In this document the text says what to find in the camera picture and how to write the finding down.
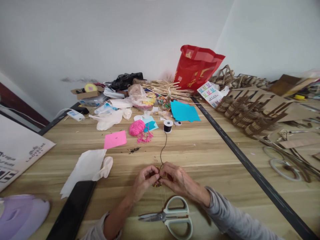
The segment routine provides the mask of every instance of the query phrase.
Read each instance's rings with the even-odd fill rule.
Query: person's left hand
[[[148,187],[157,182],[159,177],[159,171],[153,165],[142,169],[136,177],[132,191],[130,192],[133,203],[137,203],[142,198]]]

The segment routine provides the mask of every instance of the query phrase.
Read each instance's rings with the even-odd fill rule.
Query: scissors blade
[[[139,221],[143,221],[143,222],[156,222],[156,221],[160,221],[163,219],[163,216],[161,213],[151,213],[151,214],[145,214],[142,215],[139,218]]]

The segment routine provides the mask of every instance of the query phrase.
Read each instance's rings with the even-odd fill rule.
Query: pink paper
[[[121,146],[127,143],[126,131],[111,133],[106,135],[104,140],[104,149]]]

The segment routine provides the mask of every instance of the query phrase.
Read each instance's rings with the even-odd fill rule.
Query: red shopping bag
[[[174,82],[179,82],[180,89],[197,90],[209,80],[225,58],[209,48],[191,45],[181,47]]]

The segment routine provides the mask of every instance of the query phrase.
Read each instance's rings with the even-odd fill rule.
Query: smartphone
[[[73,187],[47,240],[74,240],[96,186],[95,181],[80,181]]]

